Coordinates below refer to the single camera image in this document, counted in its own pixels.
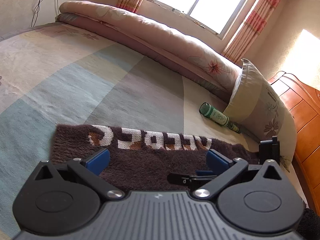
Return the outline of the dark brown fuzzy sweater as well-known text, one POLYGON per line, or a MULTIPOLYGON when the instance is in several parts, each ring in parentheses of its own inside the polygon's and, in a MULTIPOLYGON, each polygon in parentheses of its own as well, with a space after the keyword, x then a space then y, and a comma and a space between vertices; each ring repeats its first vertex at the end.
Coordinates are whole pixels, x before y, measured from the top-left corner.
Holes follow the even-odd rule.
POLYGON ((63 164, 86 159, 106 148, 110 163, 100 177, 124 192, 186 190, 167 181, 170 173, 194 174, 207 170, 206 153, 214 149, 229 159, 240 157, 257 164, 256 153, 241 144, 215 138, 99 125, 58 125, 50 160, 63 164))

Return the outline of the striped pastel bed sheet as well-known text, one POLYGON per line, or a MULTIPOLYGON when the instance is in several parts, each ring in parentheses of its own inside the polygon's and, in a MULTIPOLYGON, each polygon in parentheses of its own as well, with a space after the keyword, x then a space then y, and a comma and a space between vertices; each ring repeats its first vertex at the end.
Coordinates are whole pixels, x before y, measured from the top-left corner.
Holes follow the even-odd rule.
POLYGON ((234 180, 210 200, 193 197, 196 189, 185 186, 123 191, 124 198, 109 201, 68 170, 70 160, 50 160, 58 125, 182 133, 258 152, 258 138, 199 113, 203 102, 224 111, 229 101, 151 57, 72 25, 1 38, 1 238, 301 239, 304 202, 273 159, 252 180, 234 180))

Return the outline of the green glass bottle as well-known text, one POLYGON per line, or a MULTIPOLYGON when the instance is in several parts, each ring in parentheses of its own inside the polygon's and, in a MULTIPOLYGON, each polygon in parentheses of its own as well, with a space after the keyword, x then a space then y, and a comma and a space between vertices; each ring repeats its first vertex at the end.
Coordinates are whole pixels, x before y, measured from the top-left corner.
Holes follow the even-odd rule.
POLYGON ((217 123, 221 127, 227 127, 236 133, 240 133, 240 128, 236 126, 233 122, 231 122, 228 116, 226 116, 225 114, 223 114, 207 102, 204 102, 200 106, 199 113, 202 114, 204 117, 217 123))

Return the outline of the pink floral folded quilt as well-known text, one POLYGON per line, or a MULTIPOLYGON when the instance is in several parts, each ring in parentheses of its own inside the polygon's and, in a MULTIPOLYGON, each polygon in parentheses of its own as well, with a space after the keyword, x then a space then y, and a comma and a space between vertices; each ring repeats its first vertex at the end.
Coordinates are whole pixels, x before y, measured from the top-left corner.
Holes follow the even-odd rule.
POLYGON ((110 5, 69 1, 57 21, 117 41, 179 72, 229 101, 241 69, 195 37, 110 5))

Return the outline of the pink striped right curtain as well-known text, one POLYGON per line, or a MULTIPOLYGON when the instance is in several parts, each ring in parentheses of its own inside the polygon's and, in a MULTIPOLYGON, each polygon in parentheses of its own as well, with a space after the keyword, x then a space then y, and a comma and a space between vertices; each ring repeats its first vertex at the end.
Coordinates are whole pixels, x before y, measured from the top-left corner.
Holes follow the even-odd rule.
POLYGON ((256 0, 222 55, 233 63, 240 61, 263 31, 280 1, 256 0))

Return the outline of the floral cream pillow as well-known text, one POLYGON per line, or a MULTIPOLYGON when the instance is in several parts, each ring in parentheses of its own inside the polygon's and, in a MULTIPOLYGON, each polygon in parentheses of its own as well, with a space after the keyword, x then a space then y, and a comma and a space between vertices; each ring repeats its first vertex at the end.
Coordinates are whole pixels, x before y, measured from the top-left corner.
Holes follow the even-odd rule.
POLYGON ((295 153, 297 131, 290 111, 255 65, 242 61, 228 106, 223 113, 256 138, 280 141, 280 162, 289 169, 295 153))

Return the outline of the orange wooden headboard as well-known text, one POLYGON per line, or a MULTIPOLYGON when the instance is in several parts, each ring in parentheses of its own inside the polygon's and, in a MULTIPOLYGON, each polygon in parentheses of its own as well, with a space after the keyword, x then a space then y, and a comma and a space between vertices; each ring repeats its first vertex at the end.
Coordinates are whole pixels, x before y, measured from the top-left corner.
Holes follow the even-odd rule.
POLYGON ((293 116, 297 144, 292 165, 308 206, 319 213, 319 90, 284 71, 268 82, 293 116))

